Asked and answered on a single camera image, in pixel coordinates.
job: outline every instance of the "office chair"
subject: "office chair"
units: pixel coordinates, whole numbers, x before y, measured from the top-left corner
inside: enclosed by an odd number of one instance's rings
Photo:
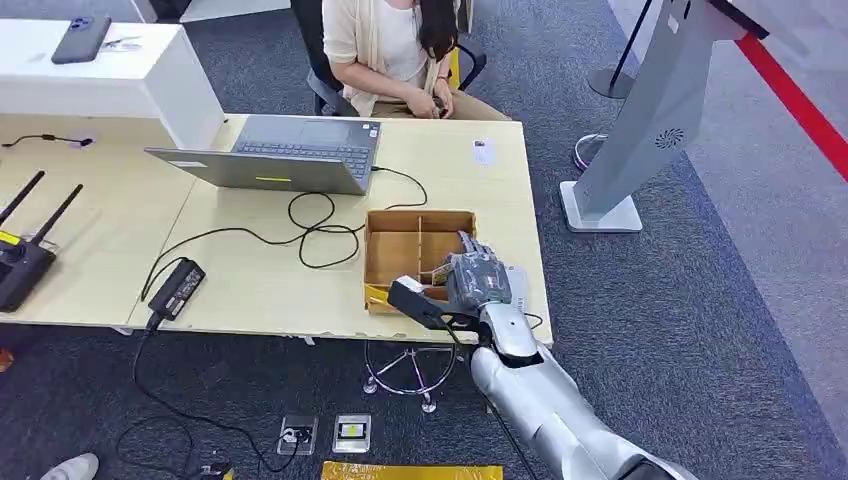
[[[300,26],[300,34],[306,45],[311,67],[306,83],[315,93],[315,115],[324,115],[324,106],[329,105],[333,115],[358,117],[359,113],[341,95],[342,83],[333,76],[330,61],[324,54],[324,21],[321,14],[321,0],[292,0],[291,8]],[[483,49],[470,38],[460,35],[457,45],[460,51],[471,59],[471,71],[459,82],[459,89],[465,90],[480,75],[486,66],[487,57]]]

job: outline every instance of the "black cable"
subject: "black cable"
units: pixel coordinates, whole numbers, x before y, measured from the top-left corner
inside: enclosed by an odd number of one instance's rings
[[[438,320],[440,322],[442,322],[442,325],[444,325],[445,328],[448,330],[448,334],[450,334],[454,343],[456,343],[457,346],[459,346],[459,348],[464,348],[465,345],[463,345],[462,342],[459,341],[459,338],[457,338],[456,333],[454,333],[454,331],[453,331],[453,328],[451,328],[451,326],[448,325],[448,322],[445,322],[441,317],[436,317],[436,318],[438,318]],[[469,348],[468,349],[468,356],[467,356],[468,360],[466,360],[464,363],[468,367],[469,375],[473,376],[473,373],[471,372],[471,354],[472,353],[473,353],[472,350]],[[507,440],[509,440],[509,443],[512,444],[512,448],[515,450],[515,453],[518,455],[518,458],[521,460],[521,463],[524,465],[524,468],[527,470],[527,473],[530,474],[530,477],[532,477],[533,480],[539,480],[539,477],[536,476],[536,473],[533,471],[533,468],[530,466],[530,462],[527,461],[527,457],[524,456],[524,452],[521,450],[521,446],[518,445],[518,441],[512,435],[512,432],[509,431],[509,427],[507,427],[506,422],[504,421],[500,412],[498,412],[497,407],[495,407],[495,404],[493,404],[492,401],[489,400],[489,397],[487,397],[479,389],[475,388],[475,390],[477,390],[477,393],[479,393],[480,396],[483,397],[483,400],[486,402],[486,406],[488,406],[489,410],[491,410],[492,413],[495,415],[495,418],[497,419],[498,424],[501,426],[501,430],[503,430],[504,435],[506,436]]]
[[[213,427],[219,428],[221,430],[240,433],[250,443],[250,448],[256,454],[256,457],[259,460],[259,462],[261,463],[261,465],[263,467],[265,467],[265,470],[267,470],[271,473],[280,473],[283,470],[285,470],[286,467],[289,466],[289,464],[291,463],[291,459],[289,459],[289,461],[286,462],[286,464],[283,465],[282,467],[275,468],[275,467],[271,466],[271,464],[268,463],[268,460],[265,458],[265,453],[259,450],[259,447],[257,446],[256,441],[253,439],[253,436],[247,430],[245,430],[241,427],[234,427],[234,426],[231,426],[231,425],[226,425],[224,423],[218,422],[218,421],[213,420],[213,419],[208,418],[208,417],[203,417],[203,416],[200,416],[200,415],[192,415],[190,413],[183,412],[182,410],[174,407],[170,403],[166,402],[165,400],[163,400],[162,398],[160,398],[159,396],[157,396],[156,394],[154,394],[153,392],[148,390],[147,387],[145,387],[141,383],[141,381],[139,380],[138,373],[139,373],[139,364],[140,364],[141,356],[144,353],[144,347],[147,344],[147,340],[152,335],[153,335],[153,330],[145,330],[144,335],[141,338],[141,342],[138,345],[138,350],[136,350],[135,358],[133,359],[133,384],[136,386],[136,388],[138,388],[138,390],[144,396],[146,396],[150,400],[153,400],[154,402],[158,403],[159,405],[165,407],[166,410],[168,410],[172,414],[176,415],[177,417],[184,418],[186,420],[192,420],[192,421],[195,421],[195,422],[205,423],[207,425],[212,425]]]
[[[530,327],[530,330],[536,330],[536,328],[538,328],[538,327],[539,327],[539,326],[541,326],[543,323],[545,323],[545,319],[544,319],[544,318],[542,318],[542,317],[540,317],[540,316],[538,316],[538,315],[536,315],[536,314],[534,314],[534,313],[525,313],[525,314],[524,314],[524,316],[525,316],[525,317],[533,317],[533,318],[535,318],[535,319],[539,320],[539,323],[537,323],[536,325],[533,325],[532,327]]]
[[[406,173],[399,172],[397,170],[392,170],[391,168],[385,168],[385,167],[376,167],[375,166],[375,167],[371,167],[371,169],[375,172],[385,170],[387,172],[391,172],[391,173],[394,173],[396,175],[406,177],[406,178],[412,180],[413,182],[415,182],[415,184],[418,185],[418,188],[420,188],[421,192],[424,194],[424,200],[422,202],[418,202],[418,203],[398,203],[398,204],[394,204],[394,205],[390,205],[390,206],[386,207],[386,210],[391,210],[393,208],[401,208],[401,207],[421,207],[421,206],[424,206],[424,205],[427,204],[427,202],[429,200],[428,195],[427,195],[427,189],[425,189],[424,185],[422,185],[421,182],[419,182],[418,180],[413,178],[411,175],[407,175]],[[293,208],[294,204],[297,203],[297,201],[300,200],[301,198],[304,198],[304,197],[307,197],[307,196],[314,196],[314,195],[321,196],[329,202],[330,212],[327,215],[325,215],[321,220],[319,220],[315,223],[309,224],[309,225],[302,224],[302,223],[298,222],[297,220],[295,220],[293,212],[292,212],[292,208]],[[200,238],[203,238],[203,237],[208,237],[209,235],[214,235],[214,234],[217,234],[217,233],[223,233],[223,232],[247,233],[248,235],[251,235],[254,238],[256,238],[257,240],[259,240],[260,242],[262,242],[266,245],[270,245],[270,246],[285,246],[285,245],[291,245],[295,242],[298,242],[299,243],[298,244],[298,252],[297,252],[298,260],[300,260],[300,263],[303,266],[305,266],[307,268],[312,268],[312,269],[315,269],[315,270],[319,270],[319,269],[322,269],[322,268],[328,268],[328,267],[332,267],[332,266],[339,265],[341,263],[347,262],[348,260],[355,257],[359,253],[360,242],[359,242],[359,237],[356,234],[359,231],[361,231],[365,228],[365,224],[362,224],[357,228],[351,228],[351,227],[348,227],[346,225],[326,224],[325,222],[329,221],[330,218],[332,218],[333,215],[336,213],[336,203],[326,193],[317,193],[317,192],[300,193],[289,201],[287,211],[288,211],[289,221],[291,221],[298,228],[303,229],[303,233],[301,233],[300,235],[298,235],[294,238],[288,239],[288,240],[272,241],[272,240],[268,240],[268,239],[262,237],[261,235],[254,232],[253,230],[250,230],[249,228],[225,227],[225,228],[216,228],[214,230],[209,230],[209,231],[194,235],[192,237],[189,237],[185,240],[182,240],[182,241],[176,243],[175,245],[169,247],[164,252],[162,252],[158,257],[156,257],[156,260],[153,262],[153,265],[150,267],[150,271],[147,274],[147,278],[144,280],[144,284],[142,285],[141,294],[139,295],[139,298],[142,301],[144,301],[144,299],[147,297],[148,293],[150,292],[150,289],[152,288],[153,283],[155,282],[156,278],[162,273],[163,270],[165,270],[165,268],[167,268],[168,265],[166,265],[165,267],[162,267],[162,269],[160,269],[154,275],[154,272],[156,271],[156,267],[159,265],[159,262],[161,262],[163,258],[165,258],[166,256],[168,256],[168,254],[170,254],[171,252],[175,251],[176,249],[182,247],[183,245],[185,245],[187,243],[190,243],[190,242],[193,242],[197,239],[200,239]],[[309,235],[316,233],[316,232],[329,233],[329,234],[350,235],[350,236],[353,237],[353,241],[354,241],[353,250],[350,252],[350,254],[348,254],[346,257],[344,257],[340,260],[335,260],[335,261],[323,263],[323,264],[309,263],[303,256],[303,249],[304,249],[304,246],[306,245],[306,239],[309,237]]]
[[[380,172],[380,171],[392,172],[395,175],[400,175],[401,177],[406,177],[406,178],[412,180],[413,182],[415,182],[415,184],[418,185],[418,188],[421,189],[421,193],[424,194],[424,200],[421,201],[421,202],[418,202],[418,203],[396,203],[394,205],[389,205],[388,207],[385,208],[385,210],[391,210],[393,208],[401,208],[401,207],[423,207],[424,205],[427,205],[427,201],[429,200],[429,198],[427,196],[427,189],[424,188],[424,185],[421,185],[421,182],[419,182],[418,180],[413,178],[412,175],[408,175],[406,173],[399,172],[397,170],[392,170],[391,168],[386,168],[386,167],[374,166],[374,167],[371,167],[371,170],[374,171],[374,172]]]
[[[130,434],[130,432],[132,432],[133,430],[135,430],[137,428],[141,428],[142,426],[147,425],[148,423],[153,423],[153,422],[157,422],[157,421],[168,421],[168,422],[173,423],[174,425],[177,425],[178,427],[180,427],[180,429],[185,434],[185,438],[188,439],[188,450],[186,451],[185,459],[183,460],[183,466],[182,466],[181,470],[176,470],[176,469],[165,467],[165,466],[162,466],[162,465],[156,465],[156,464],[153,464],[153,463],[144,463],[144,462],[140,462],[138,460],[133,460],[133,459],[127,457],[126,455],[124,455],[121,452],[121,444],[123,443],[124,438],[126,438],[127,435]],[[115,443],[115,457],[118,460],[120,460],[121,462],[126,463],[127,465],[132,465],[134,467],[144,468],[144,469],[147,469],[147,470],[155,470],[157,472],[165,472],[165,473],[168,473],[175,478],[185,479],[185,480],[190,479],[190,478],[194,478],[194,477],[196,477],[197,475],[200,474],[199,470],[194,474],[188,473],[188,464],[191,461],[191,455],[192,455],[193,451],[194,451],[194,437],[191,435],[191,431],[189,431],[188,427],[186,427],[186,425],[184,423],[180,422],[175,417],[168,416],[168,415],[158,415],[158,416],[155,416],[155,417],[145,418],[144,420],[139,420],[138,422],[133,423],[129,428],[127,428],[126,430],[124,430],[121,433],[121,435],[118,437],[118,441]]]
[[[271,450],[272,448],[274,448],[274,446],[276,446],[277,443],[280,442],[280,440],[283,440],[283,437],[285,437],[285,436],[286,436],[286,434],[283,433],[282,435],[277,437],[274,440],[274,443],[272,443],[268,448],[266,448],[265,450],[262,451],[262,455],[265,455],[266,453],[268,453],[268,451]],[[300,448],[300,442],[301,442],[301,439],[295,437],[294,450],[292,450],[292,453],[289,454],[289,459],[286,460],[286,463],[282,467],[280,467],[280,469],[285,470],[286,467],[288,467],[289,464],[292,462],[292,460],[294,460],[294,456],[297,455],[297,451]],[[257,480],[259,480],[259,478],[262,476],[262,470],[260,470],[261,466],[262,466],[262,462],[257,459],[256,460],[256,479]]]
[[[91,145],[92,143],[94,143],[94,140],[92,140],[90,138],[83,138],[82,140],[77,140],[75,138],[57,137],[56,135],[52,135],[52,134],[49,134],[49,133],[42,133],[42,134],[39,134],[39,135],[23,135],[21,137],[18,137],[18,139],[15,140],[12,143],[4,143],[2,145],[6,148],[12,148],[15,145],[17,145],[18,143],[20,143],[21,140],[26,140],[28,138],[40,138],[41,140],[47,140],[48,142],[54,142],[56,140],[60,140],[62,142],[68,142],[68,143],[79,143],[80,147],[85,147],[85,146],[88,146],[88,145]]]

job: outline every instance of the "router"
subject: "router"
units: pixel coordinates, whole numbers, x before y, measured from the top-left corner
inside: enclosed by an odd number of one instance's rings
[[[12,199],[12,202],[0,212],[0,226],[18,208],[42,177],[44,177],[43,170],[36,173]],[[20,308],[56,260],[56,254],[42,248],[41,242],[80,190],[82,185],[77,185],[32,238],[16,237],[0,231],[0,312],[14,312]]]

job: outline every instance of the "laptop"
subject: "laptop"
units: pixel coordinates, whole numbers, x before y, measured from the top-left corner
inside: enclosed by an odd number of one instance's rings
[[[251,115],[230,152],[144,151],[219,187],[365,195],[380,124]]]

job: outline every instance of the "woman's hand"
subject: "woman's hand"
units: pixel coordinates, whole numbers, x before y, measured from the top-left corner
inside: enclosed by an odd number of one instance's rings
[[[439,118],[436,102],[424,90],[420,88],[412,89],[403,100],[417,118]]]
[[[442,105],[445,106],[445,114],[436,118],[450,118],[453,115],[453,93],[450,91],[450,85],[444,77],[436,79],[436,84],[433,86],[433,95],[439,97]]]

